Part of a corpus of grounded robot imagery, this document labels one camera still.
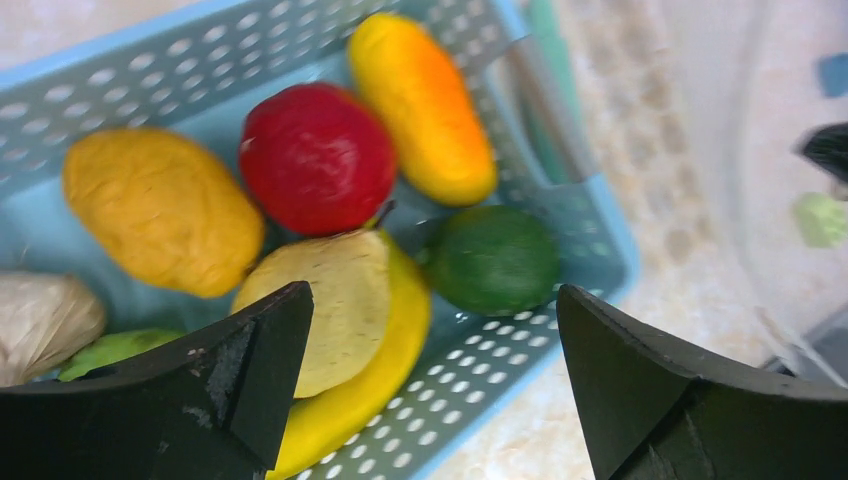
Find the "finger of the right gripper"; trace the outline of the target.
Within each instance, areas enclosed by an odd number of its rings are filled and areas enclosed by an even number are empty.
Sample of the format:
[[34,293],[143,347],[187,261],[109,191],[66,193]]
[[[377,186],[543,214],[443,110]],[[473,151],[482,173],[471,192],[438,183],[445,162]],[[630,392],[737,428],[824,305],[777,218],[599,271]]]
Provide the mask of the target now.
[[847,123],[834,123],[814,130],[798,153],[839,182],[847,183]]

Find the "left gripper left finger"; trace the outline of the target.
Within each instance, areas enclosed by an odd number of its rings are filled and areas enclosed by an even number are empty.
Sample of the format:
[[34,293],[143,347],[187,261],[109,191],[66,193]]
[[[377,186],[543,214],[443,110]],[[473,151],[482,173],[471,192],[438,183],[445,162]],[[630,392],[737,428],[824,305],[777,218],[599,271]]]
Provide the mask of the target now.
[[277,462],[313,315],[296,281],[70,382],[1,392],[5,479],[260,479]]

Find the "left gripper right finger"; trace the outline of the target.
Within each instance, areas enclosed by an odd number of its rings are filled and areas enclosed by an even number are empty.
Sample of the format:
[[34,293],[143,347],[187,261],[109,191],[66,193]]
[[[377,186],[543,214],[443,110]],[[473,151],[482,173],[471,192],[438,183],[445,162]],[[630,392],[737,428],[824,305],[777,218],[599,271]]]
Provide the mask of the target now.
[[847,392],[755,368],[586,290],[557,319],[598,479],[843,479]]

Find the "light blue plastic basket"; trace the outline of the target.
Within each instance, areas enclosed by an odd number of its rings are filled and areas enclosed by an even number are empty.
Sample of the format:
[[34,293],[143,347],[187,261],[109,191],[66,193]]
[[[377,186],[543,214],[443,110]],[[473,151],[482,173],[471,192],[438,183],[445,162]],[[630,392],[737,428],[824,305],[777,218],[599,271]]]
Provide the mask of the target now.
[[[580,142],[573,96],[528,17],[509,1],[205,1],[1,75],[1,265],[72,273],[115,330],[194,330],[225,316],[203,300],[131,278],[71,214],[59,177],[69,144],[115,126],[157,125],[229,165],[247,113],[296,83],[351,82],[347,40],[368,15],[426,26],[462,69],[495,150],[493,201],[543,219],[561,279],[614,303],[639,273],[638,249],[605,177]],[[430,334],[402,389],[304,479],[426,479],[561,355],[553,305],[486,319],[432,301]]]

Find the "clear zip top bag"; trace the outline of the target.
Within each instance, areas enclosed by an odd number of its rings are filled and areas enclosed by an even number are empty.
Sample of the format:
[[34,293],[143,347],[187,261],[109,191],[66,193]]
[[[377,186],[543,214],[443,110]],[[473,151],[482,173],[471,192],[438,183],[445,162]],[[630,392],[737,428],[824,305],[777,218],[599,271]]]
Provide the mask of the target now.
[[816,64],[843,1],[554,1],[584,130],[639,247],[624,309],[758,367],[847,383],[847,239],[808,247],[792,207],[847,191],[798,153],[847,118]]

